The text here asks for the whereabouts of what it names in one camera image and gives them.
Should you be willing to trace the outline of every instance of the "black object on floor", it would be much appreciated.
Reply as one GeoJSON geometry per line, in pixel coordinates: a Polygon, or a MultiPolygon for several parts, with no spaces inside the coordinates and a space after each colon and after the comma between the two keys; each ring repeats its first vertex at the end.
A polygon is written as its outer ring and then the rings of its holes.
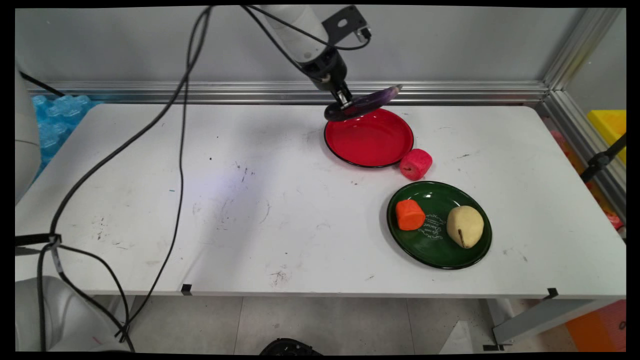
{"type": "Polygon", "coordinates": [[[278,338],[272,341],[260,353],[260,355],[294,355],[294,356],[322,356],[312,347],[301,343],[298,340],[278,338]]]}

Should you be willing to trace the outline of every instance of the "metal bracket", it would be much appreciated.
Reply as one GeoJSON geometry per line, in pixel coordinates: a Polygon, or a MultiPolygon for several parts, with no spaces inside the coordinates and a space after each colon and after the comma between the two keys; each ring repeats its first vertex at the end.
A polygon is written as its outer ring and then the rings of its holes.
{"type": "Polygon", "coordinates": [[[349,5],[334,13],[329,19],[323,21],[322,25],[329,35],[328,43],[331,45],[337,44],[350,33],[356,34],[360,42],[365,42],[367,39],[365,33],[369,31],[367,21],[362,17],[355,5],[349,5]]]}

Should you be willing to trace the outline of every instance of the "black cable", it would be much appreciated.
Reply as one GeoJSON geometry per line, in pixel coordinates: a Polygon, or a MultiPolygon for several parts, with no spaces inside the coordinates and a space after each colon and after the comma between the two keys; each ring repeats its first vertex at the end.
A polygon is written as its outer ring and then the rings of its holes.
{"type": "Polygon", "coordinates": [[[41,88],[43,88],[44,90],[47,90],[48,92],[63,97],[65,94],[63,94],[62,92],[57,91],[56,89],[52,88],[51,86],[43,83],[42,81],[32,78],[31,76],[23,73],[22,71],[20,71],[20,76],[22,76],[23,79],[25,79],[26,81],[29,81],[30,83],[37,85],[41,88]]]}
{"type": "MultiPolygon", "coordinates": [[[[214,5],[207,6],[207,8],[205,10],[203,10],[203,13],[209,13],[213,6],[214,5]]],[[[69,200],[71,200],[71,197],[76,193],[76,191],[80,188],[80,186],[82,186],[82,184],[84,184],[84,182],[89,177],[91,177],[91,175],[95,174],[95,172],[98,171],[98,169],[100,169],[104,164],[109,162],[109,160],[113,159],[116,155],[120,154],[124,149],[126,149],[129,145],[131,145],[134,141],[136,141],[139,137],[144,135],[149,129],[151,129],[154,125],[156,125],[160,121],[160,119],[164,116],[164,114],[166,114],[166,112],[169,110],[169,108],[171,108],[171,105],[173,105],[173,103],[175,102],[176,98],[178,98],[178,94],[180,94],[180,90],[182,90],[182,86],[184,85],[184,82],[185,82],[186,78],[189,76],[189,74],[193,70],[193,65],[195,64],[195,62],[197,61],[198,57],[200,56],[200,51],[202,50],[202,44],[204,43],[204,38],[205,38],[205,35],[206,35],[206,31],[207,31],[207,25],[208,25],[208,21],[205,22],[204,30],[202,31],[202,36],[200,37],[200,41],[198,42],[198,47],[196,48],[196,53],[193,56],[193,63],[189,66],[187,71],[182,76],[182,79],[180,80],[180,83],[178,84],[178,87],[173,92],[173,95],[169,99],[168,103],[164,106],[164,108],[160,111],[160,113],[147,126],[145,126],[142,130],[138,131],[134,136],[132,136],[125,143],[123,143],[121,146],[119,146],[117,149],[115,149],[111,154],[107,155],[104,159],[102,159],[99,163],[97,163],[94,167],[92,167],[89,171],[87,171],[87,173],[85,175],[83,175],[80,178],[80,180],[78,180],[73,185],[73,187],[71,187],[71,190],[69,190],[69,192],[66,194],[64,199],[62,199],[62,202],[58,206],[58,209],[56,210],[56,213],[53,215],[53,219],[51,220],[51,227],[49,229],[49,233],[50,234],[55,234],[56,233],[56,226],[58,225],[58,220],[60,219],[60,216],[62,215],[62,211],[64,211],[65,206],[67,206],[67,203],[69,202],[69,200]]]]}
{"type": "MultiPolygon", "coordinates": [[[[58,209],[56,210],[56,213],[53,216],[53,219],[51,221],[51,228],[50,228],[50,233],[51,234],[55,234],[56,232],[56,226],[58,225],[58,220],[60,219],[60,216],[62,215],[63,210],[65,209],[65,206],[67,205],[67,203],[69,202],[69,200],[71,199],[71,197],[73,196],[73,194],[75,194],[75,192],[80,188],[80,186],[82,186],[82,184],[94,173],[96,173],[96,171],[98,171],[98,169],[100,169],[104,164],[106,164],[109,160],[113,159],[117,154],[119,154],[120,152],[122,152],[124,149],[126,149],[130,144],[132,144],[135,140],[137,140],[139,137],[141,137],[142,135],[144,135],[151,127],[153,127],[154,125],[156,125],[160,119],[164,116],[164,114],[166,114],[166,112],[169,110],[169,108],[171,107],[171,105],[173,105],[173,103],[175,102],[176,98],[178,97],[178,95],[180,94],[180,90],[182,89],[182,86],[184,85],[184,83],[187,81],[189,74],[191,73],[191,71],[193,70],[193,67],[195,66],[195,63],[198,59],[198,57],[200,56],[200,52],[202,50],[202,46],[204,44],[204,40],[205,40],[205,36],[207,33],[207,27],[209,25],[209,15],[211,14],[211,9],[213,8],[213,6],[215,5],[209,5],[205,8],[205,10],[202,11],[202,13],[200,14],[200,16],[198,16],[198,20],[196,21],[196,23],[193,26],[193,31],[191,33],[191,38],[189,39],[189,47],[191,47],[191,44],[193,43],[193,37],[195,35],[195,29],[198,27],[200,21],[203,19],[204,16],[206,16],[206,20],[204,22],[203,25],[203,29],[200,35],[200,39],[198,41],[198,45],[196,47],[196,51],[195,54],[193,55],[193,62],[188,64],[187,70],[185,71],[185,74],[183,75],[180,83],[178,84],[178,87],[175,89],[173,95],[171,96],[170,100],[167,102],[167,104],[164,106],[164,108],[160,111],[160,113],[148,124],[146,125],[142,130],[138,131],[134,136],[132,136],[130,139],[128,139],[125,143],[123,143],[121,146],[119,146],[117,149],[115,149],[111,154],[107,155],[102,161],[100,161],[99,163],[97,163],[94,167],[92,167],[83,177],[80,178],[80,180],[78,180],[78,182],[71,187],[71,189],[69,190],[69,192],[66,194],[65,198],[62,200],[62,202],[60,203],[60,205],[58,206],[58,209]]],[[[182,202],[182,191],[180,191],[180,202],[182,202]]],[[[169,260],[169,257],[171,255],[171,251],[173,249],[173,245],[175,243],[175,235],[177,234],[177,226],[178,226],[178,222],[176,221],[176,230],[174,232],[174,237],[172,240],[172,245],[169,249],[169,253],[167,254],[166,259],[164,260],[164,263],[162,265],[162,267],[160,268],[160,271],[156,277],[156,280],[154,281],[153,286],[151,287],[151,290],[149,291],[149,293],[147,294],[147,297],[145,298],[145,301],[143,302],[143,305],[147,302],[149,296],[151,296],[151,293],[153,292],[153,289],[156,287],[156,284],[160,278],[160,275],[162,274],[162,271],[164,269],[164,266],[166,265],[167,261],[169,260]]],[[[41,252],[42,255],[44,255],[44,252],[46,250],[49,250],[49,247],[43,248],[43,251],[41,252]]],[[[67,276],[64,273],[60,273],[60,277],[61,279],[63,279],[63,281],[65,281],[69,286],[71,286],[71,288],[73,288],[80,296],[82,296],[82,298],[84,298],[85,300],[87,300],[88,302],[91,302],[92,304],[94,304],[95,306],[97,306],[100,310],[102,310],[112,321],[115,320],[115,324],[118,327],[118,334],[120,334],[121,332],[123,333],[123,335],[125,336],[125,340],[127,341],[127,344],[129,345],[129,348],[133,350],[133,344],[131,343],[131,340],[129,339],[129,336],[127,334],[127,331],[125,330],[125,328],[123,326],[121,326],[118,322],[117,319],[115,319],[115,317],[113,317],[113,315],[111,313],[109,313],[109,311],[107,311],[106,309],[104,309],[104,307],[102,307],[100,304],[96,303],[93,299],[91,299],[90,297],[86,296],[86,294],[84,294],[80,289],[78,289],[75,285],[73,285],[73,283],[71,283],[71,281],[67,278],[67,276]]],[[[39,278],[42,281],[42,269],[40,269],[40,275],[39,278]]],[[[41,343],[45,342],[45,338],[44,336],[42,336],[42,333],[44,332],[45,329],[45,324],[44,324],[44,299],[43,299],[43,295],[42,292],[40,291],[40,293],[38,294],[38,301],[42,301],[43,302],[43,306],[41,308],[41,314],[43,314],[41,316],[40,319],[40,333],[41,333],[41,343]]],[[[140,313],[140,310],[142,309],[142,306],[138,309],[138,311],[130,317],[129,321],[125,324],[126,327],[129,326],[129,324],[131,323],[131,321],[133,320],[133,318],[140,313]]]]}
{"type": "Polygon", "coordinates": [[[51,249],[53,244],[48,243],[42,247],[40,255],[38,256],[38,272],[36,276],[36,282],[38,284],[38,312],[40,313],[40,351],[47,351],[47,331],[45,330],[44,323],[44,289],[42,286],[42,261],[44,261],[44,254],[51,249]]]}
{"type": "MultiPolygon", "coordinates": [[[[176,90],[174,91],[173,95],[171,96],[170,100],[168,101],[168,103],[165,105],[165,107],[160,111],[160,113],[156,116],[156,118],[154,118],[148,125],[146,125],[142,130],[140,130],[138,133],[136,133],[134,136],[132,136],[130,139],[128,139],[125,143],[123,143],[121,146],[119,146],[117,149],[115,149],[111,154],[107,155],[103,160],[101,160],[99,163],[97,163],[94,167],[92,167],[85,175],[83,175],[80,180],[78,180],[78,182],[76,182],[76,184],[69,190],[69,192],[66,194],[66,196],[64,197],[64,199],[62,200],[62,202],[60,203],[60,205],[58,206],[58,209],[56,210],[53,219],[51,221],[51,227],[50,227],[50,233],[51,234],[55,234],[56,232],[56,226],[58,225],[58,220],[60,219],[60,216],[62,215],[62,212],[64,211],[66,205],[68,204],[69,200],[71,199],[71,197],[75,194],[75,192],[80,188],[80,186],[82,186],[82,184],[89,178],[91,177],[94,173],[96,173],[96,171],[98,171],[98,169],[100,169],[104,164],[106,164],[107,162],[109,162],[111,159],[113,159],[116,155],[118,155],[120,152],[122,152],[124,149],[126,149],[130,144],[132,144],[134,141],[136,141],[139,137],[141,137],[142,135],[144,135],[151,127],[153,127],[154,125],[156,125],[160,119],[166,114],[166,112],[169,110],[169,108],[173,105],[173,103],[175,102],[176,98],[178,97],[178,95],[180,94],[180,91],[182,90],[182,87],[185,86],[185,93],[184,93],[184,108],[183,108],[183,113],[182,113],[182,133],[180,136],[180,158],[179,158],[179,170],[180,170],[180,201],[179,201],[179,207],[178,207],[178,213],[176,216],[176,223],[175,223],[175,228],[174,228],[174,233],[173,233],[173,239],[172,239],[172,243],[171,246],[169,248],[169,251],[167,253],[166,258],[164,259],[163,265],[160,268],[160,271],[158,272],[158,275],[149,291],[149,293],[147,294],[147,296],[145,297],[145,300],[143,301],[142,305],[140,306],[140,308],[128,319],[128,321],[126,321],[126,323],[124,324],[124,326],[120,326],[119,322],[115,319],[115,317],[113,317],[113,315],[111,313],[109,313],[106,309],[104,309],[100,304],[96,303],[93,299],[91,299],[90,297],[88,297],[86,294],[84,294],[80,289],[76,288],[71,281],[67,278],[67,276],[63,273],[60,272],[60,277],[69,285],[71,286],[74,290],[76,290],[76,292],[78,292],[78,294],[80,294],[80,296],[82,296],[83,298],[85,298],[85,300],[91,302],[92,304],[96,305],[100,310],[102,310],[103,312],[105,312],[105,314],[107,314],[110,319],[112,319],[112,321],[115,321],[116,326],[118,326],[118,332],[116,333],[116,336],[118,334],[120,334],[121,332],[123,333],[123,335],[125,336],[125,339],[127,340],[130,348],[133,351],[133,345],[131,344],[131,340],[128,337],[127,331],[126,329],[128,329],[129,325],[131,324],[131,322],[134,320],[134,318],[140,313],[140,311],[143,309],[144,305],[147,303],[147,301],[149,300],[153,290],[156,287],[156,284],[158,282],[158,280],[160,279],[160,276],[164,270],[164,267],[166,266],[169,257],[171,256],[172,250],[173,250],[173,246],[175,245],[175,239],[177,237],[177,230],[178,230],[178,224],[179,224],[179,219],[180,219],[180,210],[182,207],[182,196],[183,196],[183,191],[184,191],[184,174],[182,171],[182,151],[183,151],[183,147],[184,147],[184,130],[185,130],[185,126],[186,126],[186,105],[187,105],[187,99],[188,99],[188,82],[189,82],[189,75],[191,74],[191,71],[193,70],[193,67],[195,66],[195,63],[197,62],[198,57],[200,56],[200,52],[202,50],[202,46],[204,44],[204,40],[205,40],[205,36],[206,36],[206,32],[207,32],[207,28],[209,25],[209,17],[211,15],[211,9],[214,7],[215,5],[209,5],[205,8],[205,10],[202,11],[202,13],[200,13],[200,15],[198,16],[198,19],[196,20],[194,26],[193,26],[193,30],[191,32],[191,38],[189,39],[189,46],[188,46],[188,57],[187,57],[187,69],[178,85],[178,87],[176,88],[176,90]],[[198,41],[198,45],[196,47],[196,51],[195,54],[193,56],[193,62],[190,61],[191,59],[191,47],[193,45],[193,39],[195,36],[195,31],[200,23],[200,21],[202,19],[204,20],[204,24],[203,24],[203,28],[202,28],[202,32],[200,35],[200,39],[198,41]]],[[[272,43],[276,46],[276,48],[278,48],[278,50],[289,60],[289,62],[291,62],[298,70],[300,70],[304,75],[316,80],[316,81],[322,81],[322,79],[314,77],[314,76],[310,76],[309,74],[307,74],[281,47],[280,45],[277,43],[277,41],[271,36],[271,34],[269,33],[269,31],[264,27],[264,25],[262,24],[262,22],[255,16],[255,14],[253,14],[251,11],[249,11],[249,9],[247,9],[247,7],[252,8],[254,10],[257,10],[260,13],[264,13],[265,15],[271,17],[272,19],[277,20],[278,22],[281,22],[282,24],[285,24],[286,26],[289,26],[290,28],[303,33],[304,35],[324,44],[327,46],[330,46],[334,49],[338,49],[338,50],[356,50],[356,49],[361,49],[363,47],[365,47],[366,45],[369,44],[371,39],[367,39],[367,42],[361,46],[358,47],[338,47],[338,46],[334,46],[331,45],[327,42],[322,41],[321,39],[318,39],[317,37],[307,33],[306,31],[303,31],[302,29],[297,28],[296,26],[290,25],[286,22],[284,22],[283,20],[280,20],[279,18],[264,12],[261,9],[256,8],[255,6],[252,5],[241,5],[243,7],[243,9],[245,11],[247,11],[250,16],[256,21],[256,23],[260,26],[260,28],[263,30],[263,32],[265,32],[265,34],[267,34],[267,36],[269,37],[269,39],[272,41],[272,43]]],[[[41,254],[44,254],[44,252],[46,252],[47,249],[43,248],[43,251],[41,252],[41,254]]],[[[117,281],[117,278],[115,277],[115,274],[112,273],[112,276],[114,277],[114,280],[116,281],[116,283],[118,284],[119,287],[119,282],[117,281]]],[[[41,331],[44,329],[44,318],[42,318],[41,321],[41,331]]]]}
{"type": "Polygon", "coordinates": [[[293,65],[296,69],[298,69],[301,73],[303,73],[305,76],[309,77],[310,79],[316,80],[317,82],[321,83],[322,79],[317,77],[317,76],[313,76],[309,73],[307,73],[306,71],[304,71],[304,69],[302,69],[302,67],[300,65],[298,65],[298,63],[293,60],[291,58],[291,56],[289,56],[289,54],[287,54],[286,51],[284,51],[284,49],[282,49],[282,47],[280,46],[280,44],[278,44],[278,42],[276,41],[276,39],[273,38],[273,36],[271,35],[271,33],[269,32],[269,30],[267,30],[267,28],[264,27],[262,21],[260,21],[255,14],[249,10],[247,8],[246,5],[240,5],[240,7],[242,7],[242,9],[244,9],[251,18],[253,18],[253,20],[258,24],[258,26],[260,26],[260,29],[262,29],[262,31],[267,35],[267,37],[269,38],[269,40],[271,40],[271,42],[273,43],[273,45],[275,45],[276,48],[278,48],[278,50],[280,50],[280,52],[284,55],[285,58],[287,58],[287,60],[289,60],[289,62],[291,63],[291,65],[293,65]]]}
{"type": "Polygon", "coordinates": [[[287,26],[287,27],[297,31],[298,33],[304,34],[304,35],[314,39],[315,41],[319,42],[320,44],[326,45],[328,47],[332,47],[332,48],[334,48],[336,50],[350,51],[350,50],[362,49],[363,47],[369,45],[369,41],[371,40],[371,39],[367,39],[366,43],[364,43],[362,45],[359,45],[359,46],[354,46],[354,47],[342,47],[342,46],[331,45],[328,42],[325,42],[324,40],[321,40],[321,39],[315,37],[314,35],[311,35],[310,33],[307,33],[306,31],[304,31],[304,30],[302,30],[300,28],[297,28],[296,26],[293,26],[293,25],[289,24],[288,22],[286,22],[286,21],[284,21],[284,20],[282,20],[282,19],[280,19],[278,17],[275,17],[274,15],[271,15],[270,13],[264,11],[263,9],[258,8],[257,6],[254,6],[254,5],[241,5],[241,6],[242,7],[251,8],[251,9],[253,9],[253,10],[255,10],[255,11],[257,11],[257,12],[259,12],[259,13],[265,15],[265,16],[268,16],[268,17],[272,18],[273,20],[276,20],[277,22],[283,24],[284,26],[287,26]]]}
{"type": "MultiPolygon", "coordinates": [[[[65,250],[69,250],[69,251],[73,251],[73,252],[77,252],[77,253],[82,254],[82,255],[90,256],[90,257],[96,259],[97,261],[100,261],[104,265],[104,267],[106,267],[107,270],[109,270],[109,274],[111,274],[111,277],[116,282],[116,286],[118,286],[118,291],[120,292],[120,296],[122,297],[122,302],[124,303],[124,316],[125,316],[124,324],[129,323],[129,304],[127,303],[127,298],[124,295],[124,290],[122,289],[122,286],[120,285],[120,281],[118,281],[118,277],[116,277],[116,274],[113,272],[113,270],[111,269],[109,264],[107,264],[107,262],[104,261],[102,258],[100,258],[98,255],[93,255],[92,253],[87,252],[87,251],[83,251],[83,250],[80,250],[80,249],[75,249],[73,247],[69,247],[69,246],[65,246],[65,245],[60,245],[59,248],[65,249],[65,250]]],[[[125,331],[125,334],[122,334],[122,335],[123,336],[122,336],[122,339],[120,340],[120,342],[123,342],[125,336],[128,336],[126,331],[125,331]]]]}
{"type": "MultiPolygon", "coordinates": [[[[120,325],[120,322],[118,321],[118,319],[115,318],[115,316],[113,316],[109,310],[105,309],[104,306],[100,305],[99,302],[93,300],[91,297],[89,297],[87,294],[83,293],[82,290],[80,290],[79,288],[77,288],[74,283],[71,282],[71,280],[69,280],[69,278],[67,277],[67,275],[64,272],[58,272],[58,275],[60,276],[60,279],[62,279],[62,281],[64,281],[67,285],[69,285],[78,295],[80,295],[83,299],[85,299],[85,301],[90,302],[91,304],[93,304],[93,306],[97,307],[98,309],[100,309],[100,311],[102,311],[106,316],[109,317],[109,319],[116,325],[116,327],[120,330],[123,331],[124,327],[122,325],[120,325]]],[[[136,349],[133,347],[133,344],[131,343],[131,339],[129,339],[129,335],[126,332],[123,332],[123,334],[125,335],[125,340],[127,341],[127,345],[129,346],[129,350],[131,352],[136,352],[136,349]]]]}
{"type": "MultiPolygon", "coordinates": [[[[198,44],[198,49],[196,49],[196,54],[193,57],[193,62],[191,61],[191,47],[193,45],[193,39],[195,37],[195,32],[196,29],[198,27],[198,24],[200,23],[200,21],[202,20],[203,16],[205,16],[205,20],[204,20],[204,24],[203,24],[203,29],[202,29],[202,34],[200,35],[201,39],[204,39],[204,36],[206,34],[207,31],[207,25],[209,23],[209,16],[210,16],[210,11],[208,12],[203,12],[200,14],[200,16],[198,17],[198,20],[196,20],[196,24],[193,26],[193,29],[191,30],[191,36],[189,37],[189,45],[187,47],[187,69],[189,68],[193,68],[193,65],[195,64],[195,62],[197,61],[197,54],[199,52],[199,48],[202,47],[202,41],[198,44]]],[[[142,311],[142,309],[145,307],[145,305],[147,304],[147,301],[149,300],[149,298],[151,297],[151,294],[153,293],[154,289],[156,288],[156,284],[158,282],[158,280],[160,280],[160,275],[162,275],[162,272],[164,270],[164,266],[166,265],[167,261],[169,261],[169,257],[171,256],[171,253],[173,251],[173,246],[175,245],[175,239],[178,235],[178,224],[180,222],[180,211],[182,209],[182,196],[183,196],[183,192],[184,192],[184,173],[182,171],[182,150],[184,148],[184,130],[186,127],[186,117],[187,117],[187,99],[188,99],[188,92],[189,92],[189,74],[187,73],[187,76],[185,78],[184,81],[184,105],[182,108],[182,131],[180,133],[180,151],[179,151],[179,157],[178,157],[178,168],[180,171],[180,200],[178,202],[178,213],[175,219],[175,227],[173,229],[173,238],[171,240],[171,246],[169,246],[169,252],[166,255],[166,258],[164,259],[164,263],[162,264],[162,267],[160,268],[160,271],[158,272],[158,275],[156,276],[156,279],[153,283],[153,285],[151,286],[151,289],[149,290],[149,293],[147,294],[147,296],[145,297],[145,300],[142,302],[142,304],[140,305],[140,307],[138,308],[138,310],[131,316],[131,319],[129,320],[129,323],[125,324],[126,327],[129,326],[129,324],[133,321],[133,319],[136,318],[136,316],[138,314],[140,314],[140,311],[142,311]]]]}

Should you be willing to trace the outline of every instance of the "floor tile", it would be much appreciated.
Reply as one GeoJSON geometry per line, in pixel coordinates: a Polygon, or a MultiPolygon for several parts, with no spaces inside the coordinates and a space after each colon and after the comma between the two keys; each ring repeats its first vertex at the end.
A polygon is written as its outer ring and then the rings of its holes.
{"type": "Polygon", "coordinates": [[[476,299],[407,299],[416,354],[437,354],[458,322],[468,322],[474,353],[492,345],[491,315],[476,299]]]}
{"type": "Polygon", "coordinates": [[[154,296],[133,321],[131,340],[137,352],[233,354],[241,306],[242,297],[154,296]]]}
{"type": "Polygon", "coordinates": [[[405,299],[245,297],[236,354],[293,338],[323,355],[413,354],[405,299]]]}

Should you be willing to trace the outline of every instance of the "yellow bin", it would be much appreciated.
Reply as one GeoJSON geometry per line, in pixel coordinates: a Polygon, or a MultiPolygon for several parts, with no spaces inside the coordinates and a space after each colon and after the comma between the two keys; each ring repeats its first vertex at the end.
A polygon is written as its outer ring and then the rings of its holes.
{"type": "MultiPolygon", "coordinates": [[[[609,144],[613,145],[617,139],[627,132],[627,111],[626,110],[591,110],[587,114],[587,118],[598,130],[602,138],[609,144]]],[[[620,160],[627,164],[627,147],[625,146],[618,153],[620,160]]]]}

